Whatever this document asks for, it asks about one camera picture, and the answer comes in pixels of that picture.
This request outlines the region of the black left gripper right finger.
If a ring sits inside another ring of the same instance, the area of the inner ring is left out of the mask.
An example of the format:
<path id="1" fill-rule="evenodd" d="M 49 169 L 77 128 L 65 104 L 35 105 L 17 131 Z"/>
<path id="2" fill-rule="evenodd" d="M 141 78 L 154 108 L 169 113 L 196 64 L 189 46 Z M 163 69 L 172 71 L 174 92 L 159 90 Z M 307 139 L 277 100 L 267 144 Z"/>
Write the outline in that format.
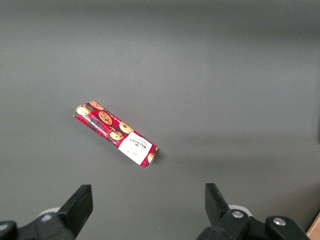
<path id="1" fill-rule="evenodd" d="M 214 183 L 205 184 L 205 211 L 210 227 L 199 240 L 242 240 L 250 226 L 250 218 L 240 209 L 230 209 Z"/>

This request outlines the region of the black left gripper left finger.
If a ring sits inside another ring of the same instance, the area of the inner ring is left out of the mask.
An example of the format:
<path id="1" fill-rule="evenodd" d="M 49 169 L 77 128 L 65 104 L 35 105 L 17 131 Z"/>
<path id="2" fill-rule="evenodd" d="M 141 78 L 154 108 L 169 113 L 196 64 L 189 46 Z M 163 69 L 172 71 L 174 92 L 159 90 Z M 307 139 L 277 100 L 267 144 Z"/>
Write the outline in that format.
<path id="1" fill-rule="evenodd" d="M 92 186 L 83 184 L 57 211 L 47 210 L 34 221 L 35 239 L 74 240 L 92 211 Z"/>

